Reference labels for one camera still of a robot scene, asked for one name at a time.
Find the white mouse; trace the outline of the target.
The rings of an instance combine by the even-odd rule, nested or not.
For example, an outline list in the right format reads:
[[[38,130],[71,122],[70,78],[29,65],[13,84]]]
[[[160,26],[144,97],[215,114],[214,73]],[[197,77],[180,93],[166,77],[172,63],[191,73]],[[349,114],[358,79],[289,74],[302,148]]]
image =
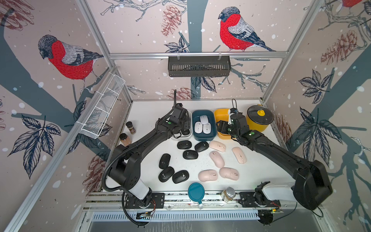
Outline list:
[[[210,134],[212,131],[212,126],[210,123],[203,124],[203,133]]]
[[[196,122],[194,125],[194,132],[200,134],[203,132],[203,124],[201,122]]]
[[[208,119],[207,115],[201,115],[200,116],[200,123],[203,124],[203,125],[209,123],[209,119]]]

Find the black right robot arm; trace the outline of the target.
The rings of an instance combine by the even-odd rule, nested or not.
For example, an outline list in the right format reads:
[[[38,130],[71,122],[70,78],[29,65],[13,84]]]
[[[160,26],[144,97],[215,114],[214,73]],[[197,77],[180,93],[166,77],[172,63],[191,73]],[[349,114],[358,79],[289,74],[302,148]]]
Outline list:
[[[323,163],[308,161],[272,142],[263,133],[251,130],[242,113],[230,114],[228,121],[216,123],[218,132],[228,134],[240,145],[264,155],[285,170],[292,183],[272,184],[267,181],[256,188],[256,202],[295,201],[308,210],[315,210],[333,193]]]

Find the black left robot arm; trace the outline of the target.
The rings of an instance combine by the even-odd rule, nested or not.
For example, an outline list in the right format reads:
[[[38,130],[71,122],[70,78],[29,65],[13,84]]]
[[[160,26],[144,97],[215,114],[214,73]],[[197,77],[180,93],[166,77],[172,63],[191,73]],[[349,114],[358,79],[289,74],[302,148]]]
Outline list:
[[[171,137],[182,135],[189,129],[189,113],[181,103],[176,102],[169,113],[159,118],[155,128],[146,136],[128,145],[114,149],[111,161],[105,166],[101,186],[107,192],[121,190],[144,201],[149,198],[151,189],[141,180],[141,163],[158,145]]]

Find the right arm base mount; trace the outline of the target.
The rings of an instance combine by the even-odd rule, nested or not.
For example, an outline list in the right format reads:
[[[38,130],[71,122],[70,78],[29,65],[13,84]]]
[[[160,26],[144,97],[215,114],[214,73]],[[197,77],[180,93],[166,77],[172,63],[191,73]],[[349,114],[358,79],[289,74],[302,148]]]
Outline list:
[[[254,191],[239,192],[240,199],[238,203],[241,204],[243,208],[280,208],[281,204],[278,200],[269,200],[263,193],[263,187],[269,183],[270,181],[262,182]]]

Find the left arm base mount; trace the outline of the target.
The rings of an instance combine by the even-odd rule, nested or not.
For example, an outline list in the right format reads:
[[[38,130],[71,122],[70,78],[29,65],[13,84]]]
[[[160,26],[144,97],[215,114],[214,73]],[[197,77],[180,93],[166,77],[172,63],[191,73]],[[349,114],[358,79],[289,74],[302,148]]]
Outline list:
[[[140,200],[134,195],[126,195],[126,209],[162,209],[164,207],[165,194],[149,192],[144,199]]]

